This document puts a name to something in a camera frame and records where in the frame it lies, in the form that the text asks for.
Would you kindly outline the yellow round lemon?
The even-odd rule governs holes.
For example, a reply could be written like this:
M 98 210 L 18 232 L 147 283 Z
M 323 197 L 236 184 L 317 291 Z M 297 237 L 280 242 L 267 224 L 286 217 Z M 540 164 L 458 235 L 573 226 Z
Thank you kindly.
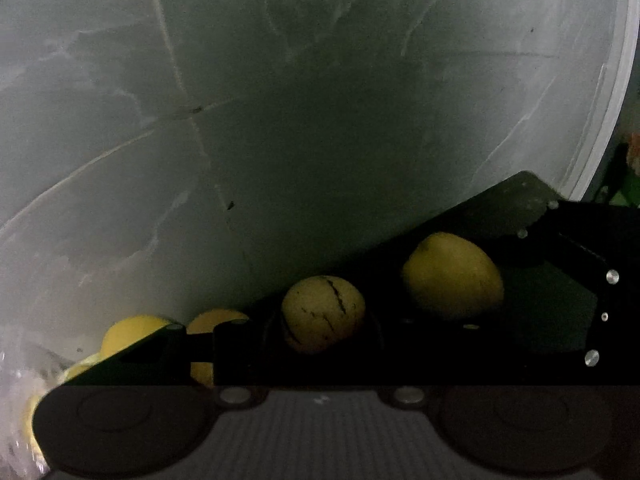
M 102 339 L 100 357 L 106 360 L 170 324 L 171 320 L 167 318 L 148 314 L 124 318 L 106 331 Z

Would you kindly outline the yellow fruit in bag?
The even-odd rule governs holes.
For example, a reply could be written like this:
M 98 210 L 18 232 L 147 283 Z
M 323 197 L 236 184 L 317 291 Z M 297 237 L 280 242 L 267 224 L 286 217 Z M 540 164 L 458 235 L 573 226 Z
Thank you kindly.
M 43 454 L 35 438 L 34 430 L 32 429 L 32 419 L 34 418 L 35 410 L 39 402 L 53 388 L 64 384 L 64 382 L 68 382 L 69 380 L 75 378 L 76 376 L 80 375 L 81 373 L 85 372 L 101 361 L 102 358 L 99 353 L 87 356 L 85 359 L 74 363 L 71 367 L 62 370 L 62 372 L 54 373 L 52 379 L 47 379 L 41 386 L 38 386 L 36 390 L 27 398 L 23 411 L 22 433 L 27 441 L 30 450 L 32 451 L 32 457 L 36 462 L 44 462 Z
M 189 335 L 211 333 L 214 328 L 222 323 L 236 320 L 247 320 L 248 316 L 242 312 L 216 308 L 199 314 L 186 326 Z M 214 366 L 209 362 L 192 362 L 191 376 L 203 386 L 214 388 Z

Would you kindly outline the clear plastic bag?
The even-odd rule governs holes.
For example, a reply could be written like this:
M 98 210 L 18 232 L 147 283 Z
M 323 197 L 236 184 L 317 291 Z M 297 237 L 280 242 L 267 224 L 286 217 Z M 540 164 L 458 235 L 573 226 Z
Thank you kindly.
M 53 374 L 78 361 L 59 356 L 31 341 L 24 330 L 1 329 L 1 477 L 40 479 L 49 466 L 36 462 L 23 436 L 23 411 L 27 398 Z

